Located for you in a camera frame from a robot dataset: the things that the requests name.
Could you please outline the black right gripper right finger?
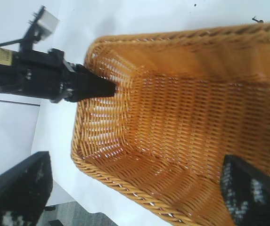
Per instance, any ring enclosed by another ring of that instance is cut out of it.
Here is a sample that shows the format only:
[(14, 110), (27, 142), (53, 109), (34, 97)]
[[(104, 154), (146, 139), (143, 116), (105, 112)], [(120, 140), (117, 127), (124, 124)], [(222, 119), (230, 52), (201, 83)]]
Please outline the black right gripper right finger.
[(237, 226), (270, 226), (270, 176), (236, 155), (225, 155), (220, 192)]

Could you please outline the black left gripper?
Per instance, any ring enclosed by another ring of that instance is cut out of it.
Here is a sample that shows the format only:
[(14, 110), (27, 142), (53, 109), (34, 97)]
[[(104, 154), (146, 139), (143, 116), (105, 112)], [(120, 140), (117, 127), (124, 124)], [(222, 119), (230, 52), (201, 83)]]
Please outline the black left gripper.
[(35, 50), (15, 51), (14, 66), (19, 84), (14, 94), (48, 99), (53, 103), (61, 100), (79, 102), (88, 98), (112, 97), (116, 84), (99, 77), (81, 64), (76, 64), (71, 74), (65, 65), (64, 52), (52, 48), (47, 53)]

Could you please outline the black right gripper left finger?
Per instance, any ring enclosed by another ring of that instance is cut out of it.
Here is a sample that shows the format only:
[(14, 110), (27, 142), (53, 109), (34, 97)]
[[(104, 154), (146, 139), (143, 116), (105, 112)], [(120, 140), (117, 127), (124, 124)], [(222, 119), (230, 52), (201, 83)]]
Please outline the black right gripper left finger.
[(53, 188), (50, 155), (37, 152), (0, 175), (0, 226), (35, 226)]

